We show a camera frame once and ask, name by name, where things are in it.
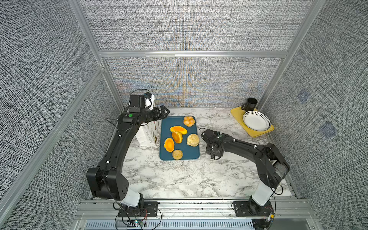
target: yellow pastry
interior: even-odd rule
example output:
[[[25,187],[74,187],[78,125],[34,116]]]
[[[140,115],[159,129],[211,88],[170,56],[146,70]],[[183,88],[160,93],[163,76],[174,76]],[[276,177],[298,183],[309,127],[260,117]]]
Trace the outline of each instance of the yellow pastry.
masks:
[[[191,134],[187,137],[187,145],[196,147],[199,144],[199,137],[197,134]]]
[[[192,116],[186,116],[184,117],[183,123],[188,127],[192,127],[195,123],[195,120]]]
[[[181,151],[181,150],[175,150],[173,152],[173,158],[175,160],[180,160],[182,157],[183,157],[183,151]]]

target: black mug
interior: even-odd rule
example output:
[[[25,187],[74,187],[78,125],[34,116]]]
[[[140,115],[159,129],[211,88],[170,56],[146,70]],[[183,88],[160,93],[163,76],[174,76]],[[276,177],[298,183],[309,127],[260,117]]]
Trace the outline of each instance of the black mug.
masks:
[[[247,102],[244,103],[241,106],[241,109],[244,110],[245,112],[248,111],[253,111],[255,109],[255,106],[257,105],[258,101],[255,98],[248,98]]]

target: gray fabric wall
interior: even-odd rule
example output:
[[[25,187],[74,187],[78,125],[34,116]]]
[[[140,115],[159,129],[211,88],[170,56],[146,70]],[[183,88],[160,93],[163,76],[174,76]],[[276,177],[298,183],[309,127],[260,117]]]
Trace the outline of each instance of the gray fabric wall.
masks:
[[[97,68],[67,0],[0,3],[0,198]],[[69,229],[118,115],[101,78],[2,229]]]
[[[133,89],[152,90],[157,105],[237,107],[260,98],[280,58],[114,57],[106,63],[125,104]]]
[[[118,114],[101,77],[2,229],[69,229],[90,193],[86,172],[100,162],[114,130],[105,118]]]
[[[0,199],[97,67],[68,1],[2,1]]]
[[[80,2],[101,50],[286,51],[313,0]],[[279,61],[107,58],[125,103],[130,91],[147,87],[174,107],[235,107],[260,99]]]
[[[313,0],[81,0],[103,50],[287,50]]]
[[[327,0],[263,112],[325,229],[366,229],[368,4]]]

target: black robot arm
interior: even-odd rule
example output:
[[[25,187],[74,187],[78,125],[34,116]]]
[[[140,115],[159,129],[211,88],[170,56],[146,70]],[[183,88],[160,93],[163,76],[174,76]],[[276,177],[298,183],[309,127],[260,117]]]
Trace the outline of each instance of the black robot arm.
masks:
[[[121,168],[129,145],[140,125],[157,121],[168,116],[164,106],[145,107],[147,95],[130,95],[130,105],[122,112],[117,121],[117,130],[113,139],[96,168],[89,168],[87,181],[94,197],[122,201],[128,192],[129,182],[121,174]]]
[[[264,207],[270,206],[270,197],[290,170],[276,146],[271,143],[255,145],[210,129],[204,131],[201,137],[207,143],[206,153],[211,155],[211,159],[219,160],[224,152],[231,152],[256,164],[261,182],[249,198],[247,205],[236,207],[242,209],[241,212],[236,211],[236,214],[242,216],[242,214],[262,215],[265,213],[263,212]]]

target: yellow tray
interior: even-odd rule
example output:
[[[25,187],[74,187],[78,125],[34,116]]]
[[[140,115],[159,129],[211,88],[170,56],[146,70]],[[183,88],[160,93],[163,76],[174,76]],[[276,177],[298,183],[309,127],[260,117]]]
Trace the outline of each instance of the yellow tray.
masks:
[[[266,131],[256,131],[256,130],[253,130],[253,129],[249,128],[246,124],[244,124],[243,115],[244,115],[245,111],[241,109],[241,106],[230,110],[230,112],[233,115],[233,117],[235,117],[235,119],[239,122],[239,124],[243,127],[243,129],[251,137],[258,137],[258,136],[261,136],[262,134],[271,132],[275,129],[275,127],[273,125],[271,125],[271,127]]]

